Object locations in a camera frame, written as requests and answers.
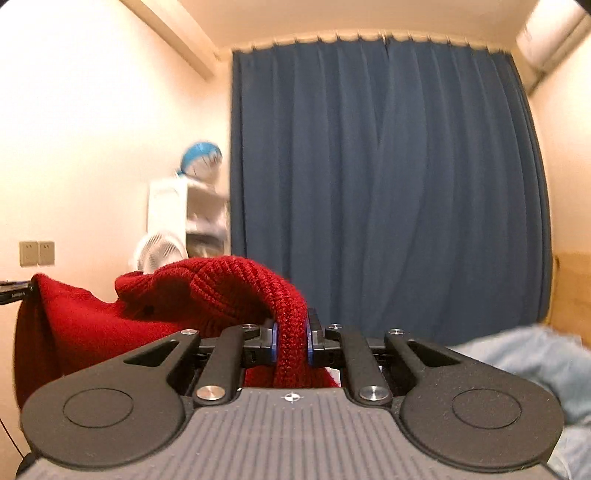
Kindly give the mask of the red knit sweater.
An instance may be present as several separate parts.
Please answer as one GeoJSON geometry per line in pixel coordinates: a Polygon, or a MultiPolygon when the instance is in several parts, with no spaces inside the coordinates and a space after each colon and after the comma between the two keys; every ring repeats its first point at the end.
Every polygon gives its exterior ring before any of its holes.
{"type": "Polygon", "coordinates": [[[250,387],[332,388],[324,368],[308,363],[304,296],[279,274],[252,260],[189,258],[152,274],[130,272],[114,282],[117,299],[36,274],[22,301],[14,341],[14,388],[23,406],[43,385],[171,335],[195,329],[201,337],[228,327],[279,327],[276,364],[246,373],[250,387]]]}

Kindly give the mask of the light blue crumpled blanket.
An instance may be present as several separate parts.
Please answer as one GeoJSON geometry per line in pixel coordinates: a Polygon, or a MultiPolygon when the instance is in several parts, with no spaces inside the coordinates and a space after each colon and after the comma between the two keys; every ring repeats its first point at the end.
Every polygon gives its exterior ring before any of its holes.
{"type": "Polygon", "coordinates": [[[550,391],[569,426],[590,426],[590,349],[547,326],[520,327],[456,345],[454,351],[550,391]]]}

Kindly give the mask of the white shelf unit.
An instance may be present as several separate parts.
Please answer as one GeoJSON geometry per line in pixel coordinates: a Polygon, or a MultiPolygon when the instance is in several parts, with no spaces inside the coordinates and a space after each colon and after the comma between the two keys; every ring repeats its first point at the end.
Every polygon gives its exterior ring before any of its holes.
{"type": "Polygon", "coordinates": [[[147,232],[175,236],[188,256],[229,252],[229,198],[214,186],[179,175],[148,187],[147,232]]]}

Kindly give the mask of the beige wall socket plate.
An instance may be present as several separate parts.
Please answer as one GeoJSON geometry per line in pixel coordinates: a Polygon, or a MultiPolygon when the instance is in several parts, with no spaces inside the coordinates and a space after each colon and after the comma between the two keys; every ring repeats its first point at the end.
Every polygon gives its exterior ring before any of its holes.
{"type": "Polygon", "coordinates": [[[39,246],[37,241],[21,241],[19,243],[19,265],[21,267],[37,266],[39,246]]]}

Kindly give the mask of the light blue bed sheet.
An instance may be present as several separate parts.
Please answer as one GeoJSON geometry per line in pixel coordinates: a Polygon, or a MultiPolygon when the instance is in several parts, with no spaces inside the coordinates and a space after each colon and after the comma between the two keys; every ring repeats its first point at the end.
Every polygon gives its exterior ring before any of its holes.
{"type": "Polygon", "coordinates": [[[591,480],[590,425],[567,426],[548,461],[562,479],[591,480]]]}

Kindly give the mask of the dark blue curtain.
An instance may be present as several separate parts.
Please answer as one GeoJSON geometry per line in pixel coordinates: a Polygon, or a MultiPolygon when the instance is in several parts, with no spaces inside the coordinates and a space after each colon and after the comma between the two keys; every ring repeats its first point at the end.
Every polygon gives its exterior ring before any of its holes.
{"type": "Polygon", "coordinates": [[[547,182],[509,53],[318,41],[231,67],[233,254],[368,336],[456,345],[545,317],[547,182]]]}

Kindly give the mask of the white air conditioner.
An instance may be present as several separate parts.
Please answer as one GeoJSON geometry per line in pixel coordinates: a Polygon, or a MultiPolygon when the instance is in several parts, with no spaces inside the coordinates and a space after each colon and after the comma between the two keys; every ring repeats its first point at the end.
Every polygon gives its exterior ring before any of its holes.
{"type": "Polygon", "coordinates": [[[516,38],[525,62],[548,74],[590,32],[590,13],[578,1],[541,0],[516,38]]]}

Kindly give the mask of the wooden headboard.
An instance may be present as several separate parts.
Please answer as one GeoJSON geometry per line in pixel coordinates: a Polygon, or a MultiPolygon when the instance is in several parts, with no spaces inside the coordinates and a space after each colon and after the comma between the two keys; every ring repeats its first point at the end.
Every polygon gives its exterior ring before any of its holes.
{"type": "Polygon", "coordinates": [[[590,299],[590,254],[557,254],[547,323],[558,332],[577,336],[587,348],[591,339],[590,299]]]}

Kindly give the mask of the white electric fan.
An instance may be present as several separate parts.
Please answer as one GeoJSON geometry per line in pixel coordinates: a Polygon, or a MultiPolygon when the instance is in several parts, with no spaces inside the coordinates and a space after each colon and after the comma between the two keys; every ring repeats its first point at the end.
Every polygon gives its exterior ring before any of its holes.
{"type": "Polygon", "coordinates": [[[166,231],[146,234],[136,245],[129,261],[132,271],[152,274],[166,265],[185,260],[188,254],[181,240],[166,231]]]}

